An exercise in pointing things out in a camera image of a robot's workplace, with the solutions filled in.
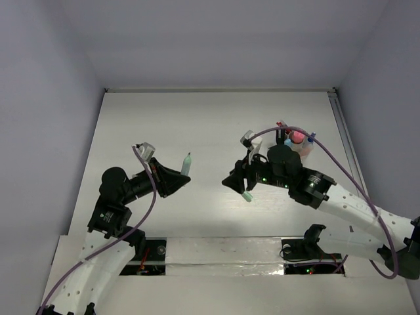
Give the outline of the green highlighter marker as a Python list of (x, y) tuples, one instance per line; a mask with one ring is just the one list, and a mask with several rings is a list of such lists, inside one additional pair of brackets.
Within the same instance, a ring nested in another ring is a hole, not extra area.
[(183, 176), (189, 175), (191, 164), (192, 164), (192, 157), (191, 157), (191, 153), (188, 152), (188, 154), (186, 155), (186, 157), (184, 158), (182, 162), (182, 167), (180, 171), (181, 175)]

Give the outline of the green marker cap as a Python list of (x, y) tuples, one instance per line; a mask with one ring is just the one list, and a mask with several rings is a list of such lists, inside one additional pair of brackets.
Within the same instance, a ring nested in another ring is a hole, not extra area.
[(245, 191), (241, 196), (246, 202), (252, 202), (253, 200), (253, 196), (248, 191)]

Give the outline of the black green highlighter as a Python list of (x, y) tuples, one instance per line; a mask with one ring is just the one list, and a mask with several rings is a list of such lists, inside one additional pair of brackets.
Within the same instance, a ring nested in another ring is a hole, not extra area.
[(284, 131), (282, 129), (278, 129), (276, 131), (276, 144), (281, 145), (284, 143)]

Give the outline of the red gel pen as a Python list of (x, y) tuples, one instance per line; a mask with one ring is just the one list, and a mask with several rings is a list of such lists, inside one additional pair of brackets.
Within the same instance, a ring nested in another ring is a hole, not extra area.
[(277, 123), (276, 123), (276, 125), (277, 126), (279, 126), (279, 127), (284, 127), (284, 131), (286, 132), (286, 133), (290, 133), (291, 132), (291, 129), (289, 128), (289, 126), (286, 124), (286, 122), (284, 122), (283, 120), (280, 120), (280, 121), (278, 121)]

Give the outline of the orange highlighter marker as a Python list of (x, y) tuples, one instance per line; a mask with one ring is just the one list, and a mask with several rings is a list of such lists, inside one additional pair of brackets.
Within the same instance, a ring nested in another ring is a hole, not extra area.
[(307, 146), (305, 148), (302, 148), (302, 150), (300, 151), (300, 157), (301, 159), (306, 159), (309, 154), (311, 153), (313, 147), (312, 146)]

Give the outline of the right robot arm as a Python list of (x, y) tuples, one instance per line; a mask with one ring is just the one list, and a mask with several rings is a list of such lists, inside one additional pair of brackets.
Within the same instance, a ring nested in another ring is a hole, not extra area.
[(285, 188), (291, 199), (344, 220), (341, 231), (313, 224), (302, 241), (309, 257), (340, 253), (384, 264), (399, 276), (419, 279), (419, 219), (400, 217), (349, 192), (331, 177), (303, 167), (300, 156), (285, 145), (235, 163), (222, 185), (247, 197), (257, 184)]

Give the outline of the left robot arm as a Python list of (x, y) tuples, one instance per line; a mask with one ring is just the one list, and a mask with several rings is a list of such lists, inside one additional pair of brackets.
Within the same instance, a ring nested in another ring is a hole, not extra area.
[(175, 171), (153, 157), (133, 178), (120, 167), (107, 169), (78, 262), (53, 286), (38, 314), (96, 314), (126, 264), (145, 255), (146, 236), (138, 225), (128, 225), (128, 204), (147, 194), (154, 200), (174, 194), (190, 182), (191, 163), (186, 156)]

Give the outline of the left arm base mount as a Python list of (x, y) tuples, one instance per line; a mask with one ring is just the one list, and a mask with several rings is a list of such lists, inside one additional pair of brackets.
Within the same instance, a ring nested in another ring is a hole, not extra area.
[(146, 240), (142, 256), (137, 256), (127, 263), (121, 276), (164, 276), (167, 239), (152, 238)]

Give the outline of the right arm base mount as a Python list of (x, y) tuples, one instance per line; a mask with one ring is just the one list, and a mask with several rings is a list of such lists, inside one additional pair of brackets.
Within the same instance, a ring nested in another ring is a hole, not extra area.
[(318, 245), (325, 229), (322, 224), (312, 224), (302, 237), (282, 239), (279, 256), (284, 261), (285, 275), (345, 275), (344, 266), (341, 265), (342, 255), (326, 253)]

